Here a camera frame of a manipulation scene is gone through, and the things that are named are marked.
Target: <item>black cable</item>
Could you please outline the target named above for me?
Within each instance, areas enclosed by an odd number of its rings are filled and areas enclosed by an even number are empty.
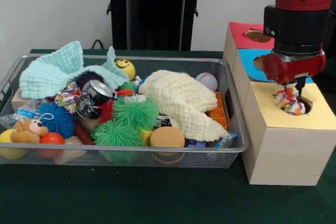
[[[94,47],[96,46],[97,43],[99,43],[101,49],[104,49],[103,43],[100,41],[100,39],[96,39],[94,41],[94,43],[92,44],[91,49],[94,49]]]

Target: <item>cream towel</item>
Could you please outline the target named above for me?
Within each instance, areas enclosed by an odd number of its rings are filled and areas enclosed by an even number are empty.
[[[229,135],[203,113],[217,107],[215,93],[186,74],[154,72],[141,84],[139,93],[154,98],[160,113],[169,116],[172,126],[188,139],[210,142]]]

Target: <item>patterned fabric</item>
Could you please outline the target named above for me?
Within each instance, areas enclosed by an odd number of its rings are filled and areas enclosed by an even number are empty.
[[[57,93],[55,103],[67,109],[70,114],[76,112],[76,103],[80,97],[80,89],[75,81],[71,82],[66,89]]]
[[[299,92],[294,84],[290,84],[273,96],[274,103],[291,115],[304,115],[306,113],[306,107],[302,102],[298,101],[298,95]]]

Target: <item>dark purple ball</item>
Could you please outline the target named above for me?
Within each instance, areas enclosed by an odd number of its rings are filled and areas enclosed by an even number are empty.
[[[86,72],[86,73],[82,74],[79,77],[79,79],[76,81],[76,83],[79,86],[80,90],[82,90],[84,85],[90,80],[98,80],[98,81],[104,83],[103,78],[100,75],[96,74],[95,72]]]

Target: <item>white wall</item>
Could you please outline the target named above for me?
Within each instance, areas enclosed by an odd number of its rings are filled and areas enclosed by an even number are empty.
[[[0,78],[32,48],[59,48],[79,40],[84,48],[101,39],[111,45],[110,0],[0,0]],[[223,50],[229,20],[262,22],[274,0],[198,0],[192,50]]]
[[[229,21],[262,23],[264,8],[275,0],[197,0],[192,50],[222,51]]]

